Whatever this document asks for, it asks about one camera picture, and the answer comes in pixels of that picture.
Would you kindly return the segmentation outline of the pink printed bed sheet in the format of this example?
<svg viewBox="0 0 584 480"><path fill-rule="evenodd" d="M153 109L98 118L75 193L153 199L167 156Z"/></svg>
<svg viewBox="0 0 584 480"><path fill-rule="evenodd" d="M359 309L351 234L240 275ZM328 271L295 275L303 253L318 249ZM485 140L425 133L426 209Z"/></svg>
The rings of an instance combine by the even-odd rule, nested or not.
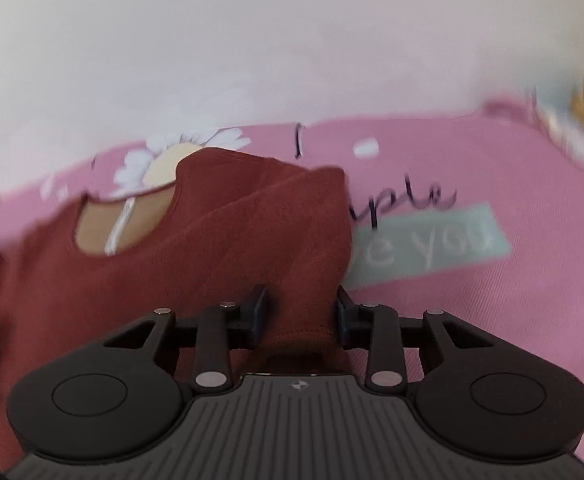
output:
<svg viewBox="0 0 584 480"><path fill-rule="evenodd" d="M571 479L584 477L584 170L531 103L451 118L358 118L172 134L128 151L100 202L123 208L203 148L346 179L351 250L339 288L405 318L443 310L492 337L409 390L345 372L238 373L225 392L104 392L102 344L23 376L7 420L15 479ZM339 342L333 333L336 343Z"/></svg>

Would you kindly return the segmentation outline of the dark red knit sweater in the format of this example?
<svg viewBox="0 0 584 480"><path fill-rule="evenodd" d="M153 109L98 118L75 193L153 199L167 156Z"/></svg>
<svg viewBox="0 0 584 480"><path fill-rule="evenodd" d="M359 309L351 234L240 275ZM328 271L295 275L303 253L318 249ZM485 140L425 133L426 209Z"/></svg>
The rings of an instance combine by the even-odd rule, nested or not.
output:
<svg viewBox="0 0 584 480"><path fill-rule="evenodd" d="M0 469L21 457L6 415L12 387L157 308L188 318L265 286L266 328L234 369L348 370L333 333L351 250L342 170L203 148L179 162L173 183L136 198L106 255L122 208L80 197L0 248Z"/></svg>

